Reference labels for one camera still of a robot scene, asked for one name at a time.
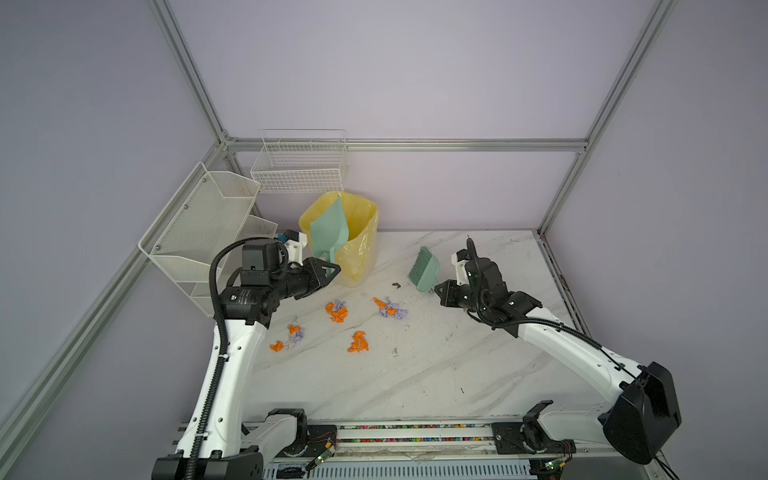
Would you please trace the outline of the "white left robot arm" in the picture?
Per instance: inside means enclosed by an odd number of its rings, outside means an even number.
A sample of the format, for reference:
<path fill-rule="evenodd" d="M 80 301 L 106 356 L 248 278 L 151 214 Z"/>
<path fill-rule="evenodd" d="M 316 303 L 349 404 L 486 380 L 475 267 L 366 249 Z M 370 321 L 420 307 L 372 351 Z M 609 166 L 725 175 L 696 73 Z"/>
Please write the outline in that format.
<path fill-rule="evenodd" d="M 308 447 L 301 409 L 274 409 L 254 429 L 243 422 L 246 384 L 273 314 L 328 286 L 341 268 L 304 257 L 308 239 L 293 230 L 237 240 L 212 259 L 207 286 L 214 339 L 196 406 L 175 451 L 156 460 L 154 479 L 259 479 L 280 454 Z"/>

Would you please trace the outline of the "green hand brush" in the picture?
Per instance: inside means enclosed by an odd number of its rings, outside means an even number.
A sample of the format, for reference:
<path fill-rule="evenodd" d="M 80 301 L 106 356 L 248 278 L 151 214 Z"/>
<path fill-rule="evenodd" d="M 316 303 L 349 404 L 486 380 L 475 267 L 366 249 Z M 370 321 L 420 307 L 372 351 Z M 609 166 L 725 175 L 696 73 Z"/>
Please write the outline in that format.
<path fill-rule="evenodd" d="M 439 273 L 438 258 L 427 247 L 422 246 L 408 273 L 409 281 L 419 292 L 428 292 L 437 285 Z"/>

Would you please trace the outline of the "green plastic dustpan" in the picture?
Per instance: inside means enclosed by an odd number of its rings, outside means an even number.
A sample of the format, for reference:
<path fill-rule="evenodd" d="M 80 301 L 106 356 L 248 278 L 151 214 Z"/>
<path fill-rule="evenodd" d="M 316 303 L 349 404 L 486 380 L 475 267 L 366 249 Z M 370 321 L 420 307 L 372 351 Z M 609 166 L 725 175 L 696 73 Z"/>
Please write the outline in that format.
<path fill-rule="evenodd" d="M 343 208 L 342 195 L 331 193 L 310 222 L 314 255 L 335 263 L 338 251 L 349 240 L 349 227 Z"/>

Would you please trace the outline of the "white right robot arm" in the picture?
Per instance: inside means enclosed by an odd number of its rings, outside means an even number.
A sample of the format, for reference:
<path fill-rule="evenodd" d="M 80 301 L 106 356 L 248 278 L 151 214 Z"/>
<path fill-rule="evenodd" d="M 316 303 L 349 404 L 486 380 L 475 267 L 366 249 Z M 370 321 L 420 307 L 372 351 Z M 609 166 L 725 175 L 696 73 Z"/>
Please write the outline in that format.
<path fill-rule="evenodd" d="M 640 465 L 655 461 L 681 426 L 671 372 L 642 365 L 566 325 L 523 291 L 507 288 L 498 265 L 477 253 L 473 240 L 451 258 L 456 276 L 435 287 L 442 306 L 463 310 L 476 322 L 534 345 L 590 385 L 601 397 L 589 407 L 542 400 L 526 412 L 513 443 L 531 454 L 578 442 L 611 446 Z"/>

